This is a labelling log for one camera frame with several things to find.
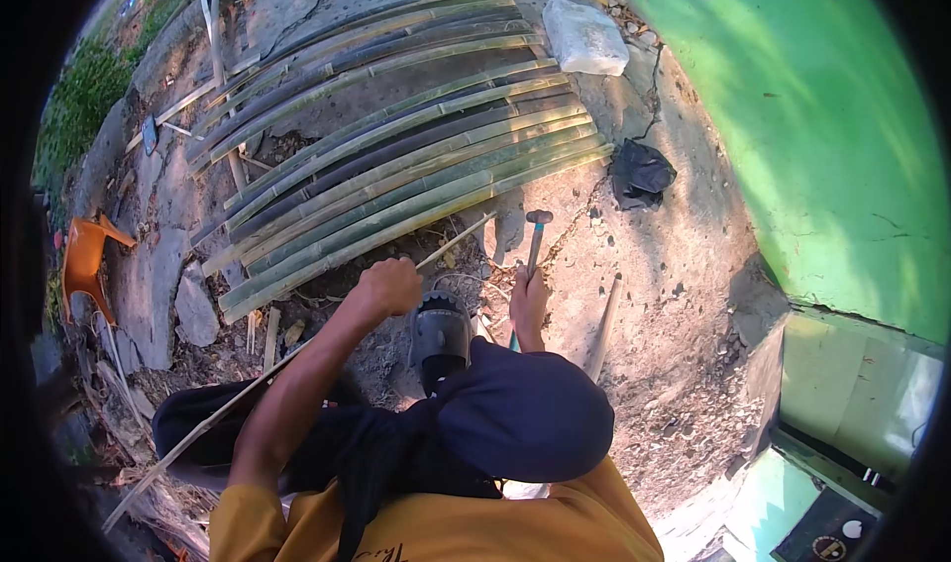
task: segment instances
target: dry leaf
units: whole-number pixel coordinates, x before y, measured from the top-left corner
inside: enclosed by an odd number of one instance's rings
[[[304,322],[302,318],[298,318],[297,321],[291,325],[291,328],[287,329],[284,332],[284,345],[290,347],[298,342],[301,338],[301,333],[303,333]]]

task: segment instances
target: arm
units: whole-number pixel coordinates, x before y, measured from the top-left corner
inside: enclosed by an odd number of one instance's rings
[[[385,318],[422,299],[422,278],[408,259],[387,259],[363,271],[315,338],[281,371],[244,422],[228,485],[277,492],[278,477],[320,411],[324,397],[357,344]]]
[[[545,351],[545,342],[541,340],[541,325],[545,321],[547,302],[548,288],[545,287],[541,270],[536,269],[529,281],[528,269],[525,265],[519,265],[516,270],[516,286],[512,289],[512,301],[509,302],[509,319],[523,354]]]

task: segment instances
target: hammer head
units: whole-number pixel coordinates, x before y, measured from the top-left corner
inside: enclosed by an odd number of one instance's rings
[[[528,220],[529,223],[552,223],[554,215],[550,211],[536,209],[535,211],[526,213],[525,219]]]

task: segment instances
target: black plastic bag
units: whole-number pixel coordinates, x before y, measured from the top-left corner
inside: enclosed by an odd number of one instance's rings
[[[611,165],[614,199],[621,211],[657,211],[664,202],[664,189],[673,184],[677,170],[654,148],[630,139]]]

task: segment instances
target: orange plastic chair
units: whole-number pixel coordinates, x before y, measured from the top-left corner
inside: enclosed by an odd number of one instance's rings
[[[106,304],[103,286],[99,282],[99,266],[103,262],[106,236],[116,239],[127,247],[135,247],[135,240],[125,232],[119,231],[105,215],[99,216],[99,223],[83,218],[73,218],[69,224],[62,278],[66,322],[72,322],[69,313],[69,296],[73,292],[86,292],[103,312],[106,321],[112,325],[116,323],[116,319]]]

